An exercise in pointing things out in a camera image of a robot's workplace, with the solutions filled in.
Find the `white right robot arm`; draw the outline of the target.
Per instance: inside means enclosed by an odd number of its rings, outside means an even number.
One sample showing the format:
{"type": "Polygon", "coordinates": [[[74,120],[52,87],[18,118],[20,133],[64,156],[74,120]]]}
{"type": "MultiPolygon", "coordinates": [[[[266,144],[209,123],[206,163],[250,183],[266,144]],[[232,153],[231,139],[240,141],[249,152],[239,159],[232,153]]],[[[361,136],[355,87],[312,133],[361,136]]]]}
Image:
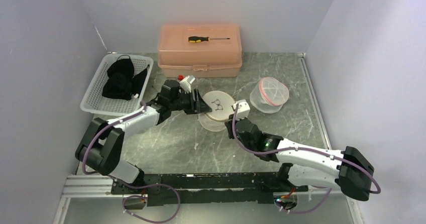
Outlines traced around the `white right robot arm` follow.
{"type": "Polygon", "coordinates": [[[318,186],[336,188],[344,195],[368,201],[371,194],[380,194],[374,178],[374,167],[356,148],[329,150],[307,146],[282,136],[262,132],[247,118],[229,116],[225,123],[229,138],[259,159],[281,164],[277,177],[282,191],[293,187],[318,186]]]}

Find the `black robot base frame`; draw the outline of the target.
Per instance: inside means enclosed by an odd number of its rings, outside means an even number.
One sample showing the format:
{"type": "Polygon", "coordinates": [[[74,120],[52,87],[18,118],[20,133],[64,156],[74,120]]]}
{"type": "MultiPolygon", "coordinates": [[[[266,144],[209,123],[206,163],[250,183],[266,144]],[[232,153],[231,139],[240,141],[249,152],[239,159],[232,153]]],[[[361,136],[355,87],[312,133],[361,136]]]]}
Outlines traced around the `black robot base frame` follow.
{"type": "Polygon", "coordinates": [[[113,195],[143,194],[147,205],[256,202],[272,204],[279,195],[307,192],[307,186],[295,187],[284,180],[287,168],[278,172],[145,174],[149,188],[130,189],[113,181],[113,195]]]}

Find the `beige mesh laundry bag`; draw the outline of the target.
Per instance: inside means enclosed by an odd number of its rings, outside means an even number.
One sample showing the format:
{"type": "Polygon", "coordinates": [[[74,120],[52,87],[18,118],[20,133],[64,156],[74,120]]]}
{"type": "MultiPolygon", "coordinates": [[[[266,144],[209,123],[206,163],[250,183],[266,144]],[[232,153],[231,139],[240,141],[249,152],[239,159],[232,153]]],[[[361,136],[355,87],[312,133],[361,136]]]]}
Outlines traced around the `beige mesh laundry bag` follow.
{"type": "Polygon", "coordinates": [[[212,109],[211,112],[199,114],[198,120],[203,128],[211,132],[220,132],[226,129],[225,122],[234,110],[236,103],[232,96],[223,91],[210,91],[202,99],[212,109]]]}

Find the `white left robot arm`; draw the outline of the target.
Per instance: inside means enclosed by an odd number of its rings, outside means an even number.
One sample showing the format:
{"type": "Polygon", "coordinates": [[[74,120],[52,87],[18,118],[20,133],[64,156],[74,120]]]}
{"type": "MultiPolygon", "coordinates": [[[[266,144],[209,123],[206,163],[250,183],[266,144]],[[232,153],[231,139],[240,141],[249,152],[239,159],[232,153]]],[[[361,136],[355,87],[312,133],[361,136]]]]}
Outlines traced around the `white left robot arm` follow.
{"type": "Polygon", "coordinates": [[[149,102],[142,102],[136,111],[109,121],[93,119],[75,151],[83,173],[108,176],[124,182],[132,194],[141,192],[145,173],[121,158],[124,141],[163,123],[174,111],[197,115],[210,113],[212,109],[189,83],[166,80],[156,96],[149,102]]]}

